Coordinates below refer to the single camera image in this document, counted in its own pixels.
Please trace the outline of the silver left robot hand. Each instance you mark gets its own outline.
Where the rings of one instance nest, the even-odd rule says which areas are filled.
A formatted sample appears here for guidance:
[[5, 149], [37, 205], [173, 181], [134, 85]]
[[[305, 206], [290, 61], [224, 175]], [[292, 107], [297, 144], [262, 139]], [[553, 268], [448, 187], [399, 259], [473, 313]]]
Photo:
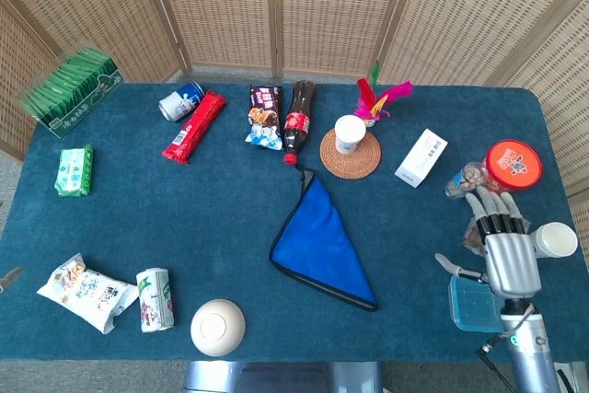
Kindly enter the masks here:
[[15, 267], [10, 270], [6, 275], [0, 278], [0, 293], [3, 293], [8, 287], [10, 287], [22, 273], [21, 267]]

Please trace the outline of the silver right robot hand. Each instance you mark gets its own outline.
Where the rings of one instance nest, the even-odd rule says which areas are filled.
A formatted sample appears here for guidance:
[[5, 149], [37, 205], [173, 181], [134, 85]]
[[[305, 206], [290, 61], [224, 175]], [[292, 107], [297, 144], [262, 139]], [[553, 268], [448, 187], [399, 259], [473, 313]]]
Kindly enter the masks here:
[[486, 271], [466, 270], [446, 256], [435, 259], [450, 274], [486, 283], [504, 299], [530, 299], [541, 290], [537, 256], [524, 217], [508, 192], [478, 186], [466, 194], [482, 240]]

